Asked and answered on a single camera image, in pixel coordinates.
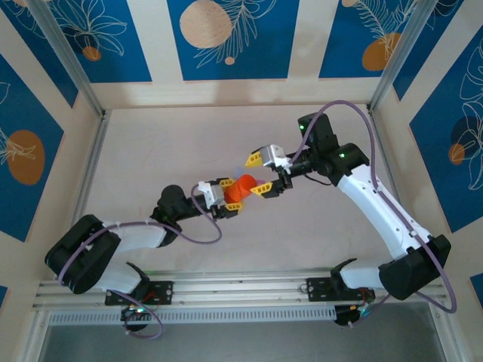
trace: wallpaper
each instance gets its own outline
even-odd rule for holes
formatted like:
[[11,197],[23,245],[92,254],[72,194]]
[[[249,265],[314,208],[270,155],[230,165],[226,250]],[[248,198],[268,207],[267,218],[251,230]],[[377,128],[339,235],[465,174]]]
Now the wallpaper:
[[185,81],[287,78],[298,0],[168,0]]
[[[151,81],[125,0],[51,0],[47,4],[91,82]],[[23,0],[0,0],[0,8],[72,106],[77,90]]]
[[392,84],[401,100],[464,0],[439,0]]
[[417,0],[340,0],[320,78],[378,77]]
[[25,241],[63,131],[0,55],[0,231]]
[[411,122],[451,231],[483,216],[483,27]]

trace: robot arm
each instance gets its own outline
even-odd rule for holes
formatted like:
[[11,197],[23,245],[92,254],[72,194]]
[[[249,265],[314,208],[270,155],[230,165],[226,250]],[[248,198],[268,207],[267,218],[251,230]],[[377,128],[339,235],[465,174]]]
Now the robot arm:
[[[302,133],[314,115],[299,119]],[[285,155],[277,145],[264,146],[253,152],[247,167],[272,168],[278,179],[260,185],[252,192],[263,198],[274,198],[291,189],[291,179],[317,172],[349,196],[362,210],[384,240],[392,260],[356,260],[343,262],[334,269],[331,283],[347,289],[384,288],[397,299],[404,300],[439,276],[435,265],[416,240],[419,235],[436,255],[441,265],[451,245],[445,236],[437,238],[414,221],[376,177],[374,185],[369,160],[355,145],[339,146],[328,117],[322,115],[307,140],[307,149],[291,164],[292,155]],[[411,224],[405,225],[401,216]]]
[[[225,202],[224,191],[234,183],[233,179],[216,179],[198,183],[202,195],[187,198],[178,185],[167,186],[151,215],[153,222],[160,222],[182,232],[179,221],[200,216],[199,205],[213,219],[238,215],[242,203]],[[63,283],[75,293],[85,293],[92,287],[103,290],[119,290],[141,300],[149,291],[149,279],[133,264],[121,261],[118,256],[129,250],[165,247],[178,236],[167,228],[139,222],[129,228],[112,228],[99,235],[68,267]],[[108,227],[94,215],[83,216],[48,252],[47,266],[60,274],[69,258],[91,235]]]
[[[313,117],[307,115],[299,119],[302,134]],[[246,166],[270,167],[278,174],[278,179],[256,186],[251,191],[263,198],[273,198],[291,189],[294,177],[311,172],[326,176],[364,212],[380,233],[392,257],[390,260],[346,260],[331,272],[333,288],[340,293],[360,287],[384,288],[395,298],[403,300],[436,279],[438,270],[417,238],[421,238],[441,265],[448,257],[449,241],[443,235],[437,238],[431,236],[408,215],[377,177],[373,182],[369,160],[360,148],[352,143],[340,146],[326,115],[316,120],[306,146],[308,148],[293,163],[294,154],[285,155],[280,146],[269,145],[253,152]],[[148,277],[135,265],[116,261],[116,256],[141,247],[169,245],[177,237],[172,229],[182,231],[179,221],[202,214],[197,204],[214,219],[236,216],[242,204],[226,203],[223,195],[232,184],[232,179],[200,182],[198,190],[202,195],[193,196],[194,200],[187,198],[179,186],[166,187],[151,219],[169,228],[141,223],[139,228],[114,227],[104,232],[94,240],[90,249],[84,249],[74,260],[63,282],[76,294],[100,287],[119,290],[131,294],[136,300],[143,300],[149,292]],[[46,264],[59,274],[81,244],[105,227],[95,216],[84,216],[49,251],[45,257]]]

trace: cable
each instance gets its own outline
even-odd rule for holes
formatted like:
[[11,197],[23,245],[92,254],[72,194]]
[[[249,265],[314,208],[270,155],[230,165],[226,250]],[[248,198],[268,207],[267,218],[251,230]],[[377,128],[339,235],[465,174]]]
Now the cable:
[[121,296],[122,298],[127,299],[129,302],[132,302],[135,305],[137,305],[138,307],[144,309],[145,311],[147,311],[149,313],[149,315],[156,322],[158,322],[159,329],[158,329],[158,332],[156,334],[153,334],[151,336],[142,336],[140,334],[132,333],[130,330],[128,330],[128,318],[126,318],[126,320],[124,322],[124,329],[126,330],[126,334],[128,336],[132,336],[132,337],[135,337],[135,338],[138,338],[138,339],[157,339],[157,338],[161,337],[161,335],[163,334],[163,330],[164,330],[163,323],[161,322],[161,319],[159,319],[159,317],[156,315],[156,313],[154,311],[152,311],[150,308],[147,308],[142,302],[137,301],[135,298],[133,298],[129,294],[120,292],[118,290],[111,290],[111,292],[116,293],[118,296]]
[[[309,126],[307,127],[306,132],[303,135],[302,143],[300,144],[299,149],[295,152],[294,156],[290,160],[290,163],[293,164],[295,162],[295,160],[297,160],[298,157],[300,156],[300,153],[302,153],[303,147],[306,145],[306,141],[309,138],[310,131],[314,127],[315,121],[317,121],[317,119],[325,112],[326,109],[328,109],[332,106],[335,106],[335,105],[348,106],[348,107],[354,109],[361,116],[362,121],[364,121],[365,126],[368,129],[369,140],[371,141],[371,179],[372,179],[372,183],[374,185],[374,189],[377,191],[377,194],[384,200],[384,202],[387,204],[387,206],[401,220],[401,222],[405,225],[406,229],[408,229],[409,232],[415,232],[411,223],[406,220],[404,215],[402,215],[401,211],[399,211],[399,209],[390,201],[390,199],[387,197],[387,195],[382,190],[378,190],[379,183],[378,183],[377,177],[376,177],[376,141],[374,139],[374,132],[372,131],[371,123],[369,122],[366,115],[354,103],[348,102],[346,100],[335,100],[335,101],[327,103],[322,108],[320,108],[320,110],[315,114],[314,118],[312,118],[312,120],[310,121]],[[450,296],[451,308],[446,308],[444,305],[436,302],[434,299],[430,298],[429,296],[426,296],[425,294],[423,294],[419,291],[416,292],[416,294],[418,296],[424,298],[427,302],[430,302],[433,305],[435,305],[436,307],[440,308],[442,311],[445,311],[445,312],[451,313],[451,314],[455,313],[456,310],[457,310],[456,295],[454,294],[453,287],[451,286],[451,283],[449,281],[448,276],[446,275],[445,270],[441,266],[441,263],[438,261],[438,258],[436,257],[436,255],[431,251],[431,249],[429,249],[429,247],[426,245],[424,240],[418,234],[416,234],[416,236],[414,238],[420,244],[420,246],[426,251],[429,258],[434,263],[436,270],[438,270],[438,273],[441,275],[441,278],[442,278],[442,280],[445,284],[445,287],[448,291],[448,294]],[[387,298],[389,298],[389,295],[386,296],[386,298],[383,298],[383,300],[381,302],[379,302],[378,305],[382,304],[382,302],[385,302]]]
[[[70,268],[70,266],[72,265],[72,263],[74,262],[75,258],[78,257],[78,255],[83,251],[83,249],[85,249],[86,246],[88,246],[90,243],[92,243],[94,240],[96,240],[96,238],[98,238],[100,235],[102,235],[104,232],[107,232],[109,230],[113,230],[113,229],[117,229],[117,228],[128,228],[128,227],[131,227],[131,226],[140,226],[140,225],[151,225],[151,226],[156,226],[156,227],[159,227],[159,228],[162,228],[162,229],[167,229],[173,233],[175,233],[176,235],[182,237],[183,239],[186,239],[187,241],[191,242],[191,243],[194,243],[194,244],[200,244],[200,245],[209,245],[209,244],[214,244],[214,243],[217,243],[218,241],[221,240],[223,234],[221,232],[221,229],[220,227],[215,223],[214,219],[212,219],[208,213],[206,211],[203,210],[203,208],[199,205],[199,203],[196,201],[196,198],[195,198],[195,190],[197,188],[197,185],[194,185],[192,188],[191,188],[191,199],[193,201],[193,204],[195,205],[196,209],[198,209],[198,211],[204,216],[206,217],[210,222],[211,224],[214,226],[214,228],[218,231],[218,236],[217,238],[215,238],[214,240],[211,240],[211,241],[199,241],[199,240],[195,240],[195,239],[192,239],[186,235],[184,235],[183,233],[177,231],[175,228],[169,226],[169,225],[166,225],[166,224],[163,224],[163,223],[160,223],[160,222],[154,222],[154,221],[133,221],[133,222],[123,222],[123,223],[120,223],[120,224],[113,224],[113,225],[109,225],[101,230],[99,230],[98,232],[95,232],[93,233],[86,241],[83,241],[79,247],[77,248],[77,250],[71,255],[71,257],[67,260],[66,264],[63,266],[62,270],[60,271],[59,273],[59,277],[58,277],[58,283],[59,285],[63,285],[63,278],[64,276],[66,275],[67,273],[67,270]],[[143,309],[146,309],[148,311],[148,313],[156,319],[156,321],[158,322],[159,324],[159,332],[158,334],[154,335],[154,336],[140,336],[138,334],[134,334],[134,333],[131,333],[130,331],[127,331],[129,332],[130,336],[135,336],[136,338],[141,338],[141,339],[156,339],[158,337],[160,337],[160,335],[162,334],[162,323],[161,321],[159,320],[158,316],[155,315],[155,313],[153,311],[151,311],[151,309],[147,308],[142,302],[139,302],[137,301],[136,299],[132,298],[131,296],[129,296],[128,294],[125,294],[123,292],[120,292],[118,290],[111,290],[112,292],[122,296],[123,298],[126,298],[127,300],[133,302],[134,304],[140,306],[141,308]]]
[[322,181],[318,179],[314,179],[313,177],[310,177],[309,175],[303,175],[306,179],[309,179],[310,181],[313,181],[314,183],[320,183],[321,185],[324,186],[332,186],[332,183],[323,183]]

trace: orange cup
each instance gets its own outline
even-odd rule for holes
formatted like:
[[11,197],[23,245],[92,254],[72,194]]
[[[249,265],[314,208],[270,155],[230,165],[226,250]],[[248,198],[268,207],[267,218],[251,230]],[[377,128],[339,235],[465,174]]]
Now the orange cup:
[[233,185],[225,190],[225,202],[234,204],[242,202],[251,194],[251,189],[257,186],[257,181],[250,175],[243,175]]

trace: vent grille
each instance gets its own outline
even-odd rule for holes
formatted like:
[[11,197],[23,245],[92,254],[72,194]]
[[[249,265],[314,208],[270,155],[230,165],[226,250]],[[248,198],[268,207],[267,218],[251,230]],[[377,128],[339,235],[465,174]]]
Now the vent grille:
[[[186,308],[156,312],[164,324],[246,323],[275,321],[332,321],[335,309],[329,305],[263,308]],[[50,326],[120,324],[121,312],[57,311],[52,312]],[[131,324],[152,324],[150,316]]]

